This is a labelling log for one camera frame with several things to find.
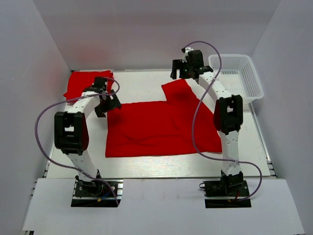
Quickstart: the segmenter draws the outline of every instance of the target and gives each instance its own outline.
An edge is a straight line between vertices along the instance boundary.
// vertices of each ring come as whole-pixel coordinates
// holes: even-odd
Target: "gray wall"
[[[313,234],[313,1],[282,0],[252,59],[265,92],[254,102],[275,171]]]
[[[35,119],[62,98],[69,70],[31,0],[0,1],[0,55],[0,233],[17,235],[45,168]],[[40,125],[47,152],[52,126],[49,112]]]
[[[120,70],[171,68],[194,40],[251,55],[279,0],[34,2],[71,70]]]

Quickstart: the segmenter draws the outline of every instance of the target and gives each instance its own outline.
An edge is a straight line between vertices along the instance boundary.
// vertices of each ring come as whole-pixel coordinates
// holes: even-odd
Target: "white laundry basket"
[[[221,54],[222,70],[218,80],[233,94],[240,94],[244,105],[261,99],[263,89],[251,58],[247,55]],[[209,65],[216,73],[220,66],[218,56],[209,56]]]

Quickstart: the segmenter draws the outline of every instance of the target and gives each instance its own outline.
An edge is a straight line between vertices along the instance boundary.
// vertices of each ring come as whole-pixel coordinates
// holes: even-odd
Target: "white panel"
[[[24,225],[35,235],[294,235],[303,228],[285,180],[264,180],[252,208],[206,209],[201,179],[125,180],[118,208],[71,208],[74,179],[39,179]],[[254,190],[258,180],[248,180]]]
[[[254,103],[276,173],[313,234],[313,1],[279,4],[252,58],[264,98]]]
[[[16,235],[45,168],[35,143],[35,119],[61,99],[69,70],[31,0],[0,1],[0,55],[0,233]],[[39,128],[47,152],[55,111]]]
[[[118,98],[121,103],[166,100],[162,84],[173,81],[170,71],[129,71],[115,72],[115,79],[121,89]],[[198,98],[204,88],[194,80],[187,79]],[[214,111],[215,104],[209,95],[204,99],[207,107]],[[220,177],[222,162],[208,160],[199,154],[186,154],[161,157],[105,158],[107,139],[107,119],[97,118],[92,112],[87,119],[89,131],[88,152],[103,178],[146,178],[146,177]],[[251,112],[244,113],[244,123],[239,134],[239,158],[257,164],[264,175],[269,176],[265,152],[262,148]],[[211,157],[221,158],[221,154],[207,153]],[[54,149],[52,157],[58,162],[72,165],[72,162],[59,149]],[[259,176],[258,170],[247,164],[241,164],[245,176]],[[47,177],[73,178],[76,171],[50,165]]]
[[[71,70],[122,70],[170,68],[194,40],[251,55],[279,0],[34,2]]]

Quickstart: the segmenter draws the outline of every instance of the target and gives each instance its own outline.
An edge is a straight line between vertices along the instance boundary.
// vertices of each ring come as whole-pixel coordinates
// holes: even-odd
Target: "folded red cloth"
[[[67,100],[80,97],[84,89],[93,84],[95,77],[113,78],[113,73],[109,70],[102,72],[73,72],[68,80],[67,92],[63,96]],[[112,83],[112,81],[108,81],[107,91],[111,90]]]
[[[123,104],[108,113],[106,157],[164,156],[195,153],[191,124],[199,99],[185,80],[162,85],[167,101]],[[222,151],[213,114],[201,104],[195,124],[202,152]]]

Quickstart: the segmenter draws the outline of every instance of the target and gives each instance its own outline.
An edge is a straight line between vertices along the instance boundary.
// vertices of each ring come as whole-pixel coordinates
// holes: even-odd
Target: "red fabric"
[[[123,104],[108,113],[106,157],[162,156],[195,153],[191,124],[199,100],[185,80],[162,85],[167,101]],[[202,104],[195,124],[202,152],[222,151],[213,114]]]
[[[84,89],[93,84],[95,77],[113,78],[113,73],[109,70],[103,72],[73,72],[68,80],[67,92],[63,96],[67,100],[80,97]],[[108,81],[108,91],[111,90],[112,83],[112,81]]]

